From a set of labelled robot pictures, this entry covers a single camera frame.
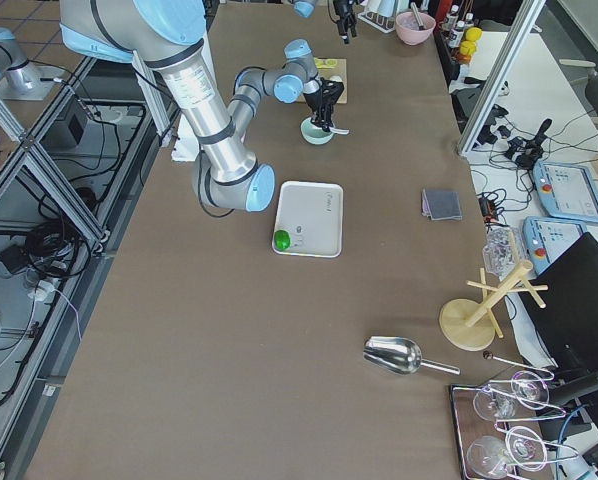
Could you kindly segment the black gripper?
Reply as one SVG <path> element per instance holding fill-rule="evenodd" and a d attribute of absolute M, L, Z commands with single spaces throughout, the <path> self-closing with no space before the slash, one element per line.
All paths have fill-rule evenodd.
<path fill-rule="evenodd" d="M 319 128 L 331 128 L 334 126 L 334 106 L 345 87 L 341 81 L 328 79 L 320 79 L 319 83 L 320 86 L 315 92 L 306 94 L 306 103 L 312 110 L 311 123 Z"/>
<path fill-rule="evenodd" d="M 356 32 L 356 14 L 354 11 L 354 0 L 333 0 L 332 6 L 334 8 L 335 22 L 339 36 L 345 44 L 349 43 L 348 28 L 352 37 L 357 36 Z"/>

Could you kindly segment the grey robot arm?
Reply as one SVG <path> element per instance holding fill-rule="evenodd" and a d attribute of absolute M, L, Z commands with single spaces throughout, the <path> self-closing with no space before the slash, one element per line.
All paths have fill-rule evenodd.
<path fill-rule="evenodd" d="M 342 82 L 319 75 L 309 44 L 297 39 L 285 46 L 282 68 L 245 69 L 232 99 L 223 101 L 202 55 L 200 1 L 63 1 L 60 28 L 76 53 L 117 63 L 139 57 L 162 76 L 200 146 L 193 187 L 203 205 L 259 212 L 270 204 L 274 170 L 243 144 L 263 97 L 286 104 L 303 98 L 312 124 L 329 132 L 344 92 Z"/>
<path fill-rule="evenodd" d="M 291 1 L 294 11 L 302 18 L 310 17 L 314 12 L 317 3 L 317 0 Z M 345 44 L 349 44 L 350 39 L 357 36 L 357 17 L 354 11 L 355 4 L 358 4 L 358 1 L 326 1 L 329 18 L 336 25 L 338 35 Z"/>

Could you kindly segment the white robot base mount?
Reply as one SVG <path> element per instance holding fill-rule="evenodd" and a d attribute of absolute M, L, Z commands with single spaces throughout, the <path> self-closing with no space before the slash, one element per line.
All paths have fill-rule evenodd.
<path fill-rule="evenodd" d="M 199 150 L 197 137 L 185 115 L 181 114 L 171 158 L 175 162 L 194 162 Z"/>

